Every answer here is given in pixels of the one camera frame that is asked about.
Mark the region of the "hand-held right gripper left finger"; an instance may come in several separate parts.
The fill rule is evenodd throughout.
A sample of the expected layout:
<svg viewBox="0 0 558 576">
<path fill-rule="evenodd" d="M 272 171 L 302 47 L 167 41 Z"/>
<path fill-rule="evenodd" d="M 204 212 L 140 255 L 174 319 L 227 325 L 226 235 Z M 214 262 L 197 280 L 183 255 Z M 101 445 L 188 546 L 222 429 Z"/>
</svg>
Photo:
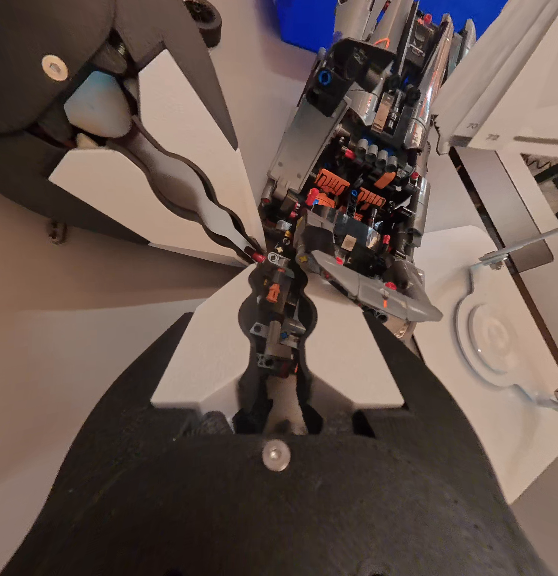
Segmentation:
<svg viewBox="0 0 558 576">
<path fill-rule="evenodd" d="M 252 294 L 252 264 L 201 303 L 192 314 L 151 402 L 203 416 L 239 411 L 238 383 L 249 364 L 251 343 L 239 324 L 240 306 Z"/>
</svg>

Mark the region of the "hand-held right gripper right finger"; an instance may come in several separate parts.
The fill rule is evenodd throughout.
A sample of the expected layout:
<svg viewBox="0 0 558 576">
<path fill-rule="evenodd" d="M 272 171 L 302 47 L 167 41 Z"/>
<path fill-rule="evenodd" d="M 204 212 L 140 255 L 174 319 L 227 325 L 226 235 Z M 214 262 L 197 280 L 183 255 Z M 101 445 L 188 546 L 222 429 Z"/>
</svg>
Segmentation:
<svg viewBox="0 0 558 576">
<path fill-rule="evenodd" d="M 297 401 L 307 434 L 339 415 L 400 409 L 405 400 L 357 304 L 309 275 L 299 306 L 306 331 L 298 350 Z"/>
</svg>

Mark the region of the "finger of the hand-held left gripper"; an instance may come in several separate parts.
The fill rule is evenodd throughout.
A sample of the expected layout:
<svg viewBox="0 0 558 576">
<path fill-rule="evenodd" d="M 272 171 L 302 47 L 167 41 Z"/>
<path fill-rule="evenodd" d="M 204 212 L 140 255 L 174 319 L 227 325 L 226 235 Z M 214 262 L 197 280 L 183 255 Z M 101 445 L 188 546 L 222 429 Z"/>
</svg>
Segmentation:
<svg viewBox="0 0 558 576">
<path fill-rule="evenodd" d="M 194 212 L 207 230 L 239 249 L 266 251 L 261 219 L 237 145 L 164 49 L 138 74 L 140 130 L 135 147 L 159 177 L 170 205 Z"/>
<path fill-rule="evenodd" d="M 150 162 L 137 151 L 139 81 L 134 76 L 92 71 L 63 104 L 76 129 L 49 181 L 149 241 L 149 245 L 216 263 L 248 266 L 244 253 L 207 230 L 194 212 L 170 205 Z"/>
</svg>

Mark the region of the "grey lego car model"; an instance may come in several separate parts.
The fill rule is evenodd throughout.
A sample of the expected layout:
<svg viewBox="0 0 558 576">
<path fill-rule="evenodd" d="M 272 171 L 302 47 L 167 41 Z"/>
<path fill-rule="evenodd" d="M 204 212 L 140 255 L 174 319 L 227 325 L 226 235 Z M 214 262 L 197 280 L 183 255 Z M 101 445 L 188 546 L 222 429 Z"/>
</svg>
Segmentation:
<svg viewBox="0 0 558 576">
<path fill-rule="evenodd" d="M 337 1 L 335 31 L 320 48 L 267 173 L 260 215 L 273 242 L 264 285 L 279 283 L 275 340 L 297 348 L 301 269 L 405 338 L 440 321 L 414 263 L 427 222 L 427 164 L 439 90 L 477 41 L 473 20 L 455 31 L 419 1 Z"/>
</svg>

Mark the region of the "black lego tire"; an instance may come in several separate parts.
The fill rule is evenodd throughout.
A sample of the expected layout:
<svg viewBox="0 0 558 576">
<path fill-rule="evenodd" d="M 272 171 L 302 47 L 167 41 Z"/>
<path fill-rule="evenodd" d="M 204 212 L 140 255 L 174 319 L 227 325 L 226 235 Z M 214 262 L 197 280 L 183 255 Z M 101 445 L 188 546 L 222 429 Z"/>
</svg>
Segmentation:
<svg viewBox="0 0 558 576">
<path fill-rule="evenodd" d="M 216 47 L 221 40 L 222 18 L 216 7 L 209 1 L 184 1 L 184 5 L 194 20 L 206 46 Z"/>
</svg>

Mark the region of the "blue plastic bin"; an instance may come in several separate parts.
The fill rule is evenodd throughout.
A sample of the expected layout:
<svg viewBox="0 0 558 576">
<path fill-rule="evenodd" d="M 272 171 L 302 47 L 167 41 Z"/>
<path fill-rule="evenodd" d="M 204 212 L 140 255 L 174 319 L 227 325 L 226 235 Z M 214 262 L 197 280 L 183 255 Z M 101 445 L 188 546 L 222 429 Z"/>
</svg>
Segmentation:
<svg viewBox="0 0 558 576">
<path fill-rule="evenodd" d="M 448 13 L 455 31 L 473 20 L 479 38 L 499 16 L 506 1 L 420 1 L 419 9 L 437 24 Z M 313 53 L 333 40 L 336 1 L 273 1 L 281 40 Z"/>
</svg>

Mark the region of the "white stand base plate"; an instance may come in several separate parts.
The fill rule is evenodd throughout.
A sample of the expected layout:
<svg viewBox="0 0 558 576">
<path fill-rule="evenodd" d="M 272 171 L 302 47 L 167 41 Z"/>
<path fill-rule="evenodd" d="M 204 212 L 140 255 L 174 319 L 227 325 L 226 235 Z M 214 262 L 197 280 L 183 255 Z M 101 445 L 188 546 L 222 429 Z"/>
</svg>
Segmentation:
<svg viewBox="0 0 558 576">
<path fill-rule="evenodd" d="M 510 273 L 473 266 L 494 249 L 474 226 L 425 235 L 415 261 L 442 319 L 419 323 L 415 341 L 512 503 L 558 457 L 558 412 L 517 386 L 553 394 L 558 366 Z"/>
</svg>

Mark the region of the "metal stand bracket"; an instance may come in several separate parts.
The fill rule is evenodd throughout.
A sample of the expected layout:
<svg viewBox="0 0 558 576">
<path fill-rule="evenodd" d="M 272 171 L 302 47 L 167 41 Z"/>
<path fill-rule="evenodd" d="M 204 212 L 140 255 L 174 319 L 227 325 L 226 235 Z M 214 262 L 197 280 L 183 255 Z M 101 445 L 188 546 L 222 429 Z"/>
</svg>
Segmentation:
<svg viewBox="0 0 558 576">
<path fill-rule="evenodd" d="M 554 390 L 553 394 L 535 391 L 521 386 L 517 386 L 517 388 L 519 388 L 520 391 L 524 393 L 535 405 L 558 412 L 558 388 Z"/>
<path fill-rule="evenodd" d="M 539 242 L 544 242 L 546 239 L 557 235 L 558 234 L 558 227 L 552 230 L 549 230 L 547 232 L 544 232 L 542 234 L 536 235 L 534 237 L 528 238 L 528 239 L 523 239 L 520 240 L 518 243 L 510 246 L 510 247 L 503 247 L 499 250 L 496 250 L 494 252 L 490 252 L 485 254 L 484 256 L 480 257 L 478 260 L 478 263 L 474 264 L 474 267 L 479 267 L 479 266 L 489 266 L 491 269 L 493 270 L 500 270 L 503 266 L 503 264 L 505 263 L 506 260 L 509 259 L 510 254 L 520 251 L 522 249 L 525 249 L 526 247 L 530 246 L 530 245 L 534 245 L 537 244 Z M 521 270 L 519 270 L 519 267 L 516 265 L 516 263 L 514 262 L 514 258 L 512 258 L 511 260 L 513 260 L 514 266 L 516 267 L 517 271 L 527 271 L 527 270 L 532 270 L 535 268 L 538 268 L 540 266 L 543 266 L 547 263 L 550 263 L 553 261 L 553 254 L 550 252 L 551 256 L 550 258 L 547 259 L 529 259 L 529 261 L 527 262 L 528 266 L 526 268 L 523 268 Z"/>
</svg>

